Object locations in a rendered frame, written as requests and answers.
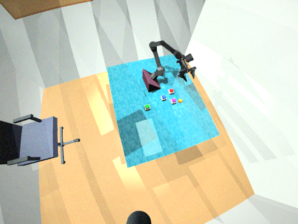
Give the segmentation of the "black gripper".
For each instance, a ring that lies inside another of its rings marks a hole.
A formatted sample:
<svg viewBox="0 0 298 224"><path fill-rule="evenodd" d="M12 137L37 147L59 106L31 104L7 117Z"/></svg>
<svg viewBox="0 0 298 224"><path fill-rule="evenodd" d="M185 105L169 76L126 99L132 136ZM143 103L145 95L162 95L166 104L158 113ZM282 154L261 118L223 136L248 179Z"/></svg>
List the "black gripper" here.
<svg viewBox="0 0 298 224"><path fill-rule="evenodd" d="M183 68L184 66L187 68L187 71L185 71L184 74L181 74L181 75L178 74L178 78L180 77L180 78L184 79L185 82L188 82L187 81L187 77L186 77L185 74L188 73L188 72L190 72L192 74L193 79L194 79L195 69L197 69L197 68L194 66L194 67L192 67L192 68L189 69L187 64L184 64L181 67Z"/></svg>

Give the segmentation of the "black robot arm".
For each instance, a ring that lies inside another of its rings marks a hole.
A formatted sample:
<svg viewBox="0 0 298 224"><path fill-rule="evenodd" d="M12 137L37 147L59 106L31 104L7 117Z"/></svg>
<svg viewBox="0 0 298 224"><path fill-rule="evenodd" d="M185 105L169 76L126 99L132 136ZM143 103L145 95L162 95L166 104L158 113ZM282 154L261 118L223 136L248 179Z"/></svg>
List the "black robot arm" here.
<svg viewBox="0 0 298 224"><path fill-rule="evenodd" d="M155 61L156 61L156 64L157 64L157 68L158 68L156 71L154 71L154 73L150 74L151 79L153 79L154 81L158 76L162 76L164 74L164 71L165 71L164 68L161 66L161 63L160 63L160 60L159 60L159 56L158 56L158 53L157 53L157 46L163 46L164 48L166 48L167 50L172 52L173 55L175 55L175 57L178 59L177 63L179 63L180 66L186 64L186 62L190 62L190 61L194 60L191 53L189 53L188 55L185 56L185 55L181 54L181 52L179 52L179 51L175 50L174 48L172 48L169 44L167 44L163 40L157 41L157 42L154 42L154 41L150 42L149 47L151 48L151 50L154 54ZM186 60L186 62L185 62L184 59ZM181 70L179 71L180 75L184 74L185 71L187 71L187 68L185 66L183 68L181 67Z"/></svg>

